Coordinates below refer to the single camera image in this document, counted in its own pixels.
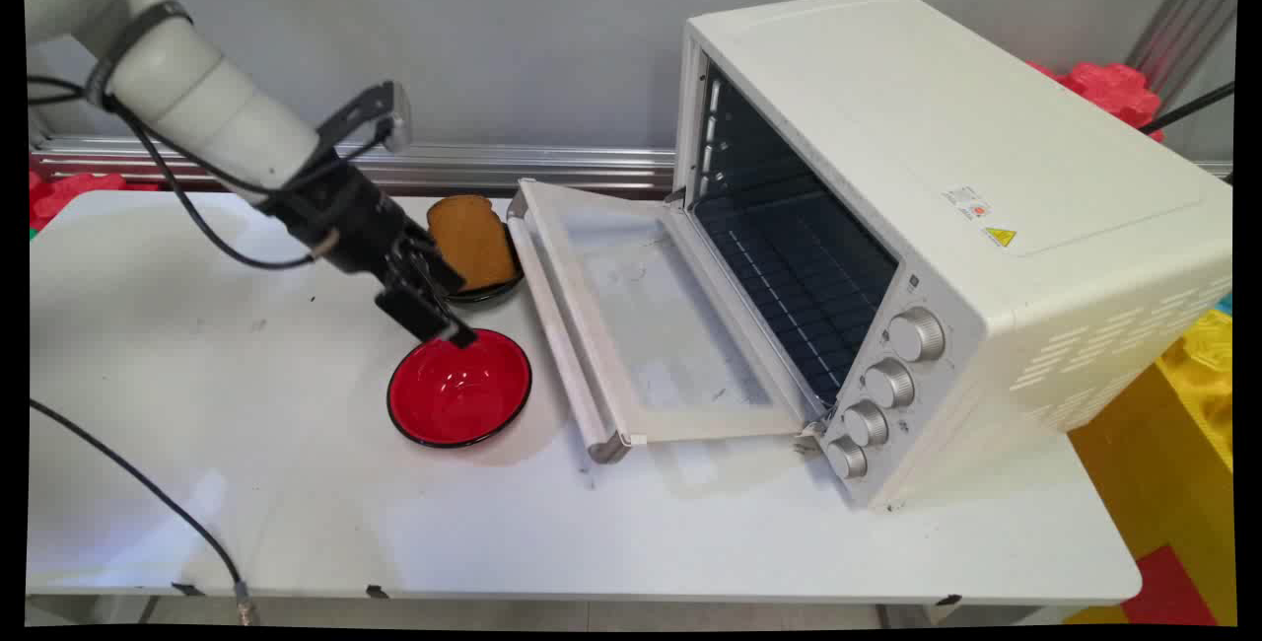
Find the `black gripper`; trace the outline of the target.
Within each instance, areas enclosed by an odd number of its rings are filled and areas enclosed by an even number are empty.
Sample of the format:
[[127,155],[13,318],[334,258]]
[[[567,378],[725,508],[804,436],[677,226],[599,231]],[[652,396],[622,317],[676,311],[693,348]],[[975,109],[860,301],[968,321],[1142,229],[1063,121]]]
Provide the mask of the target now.
[[468,348],[476,331],[443,303],[464,289],[433,238],[379,185],[345,160],[307,168],[260,202],[260,211],[342,273],[374,274],[374,303],[419,343]]

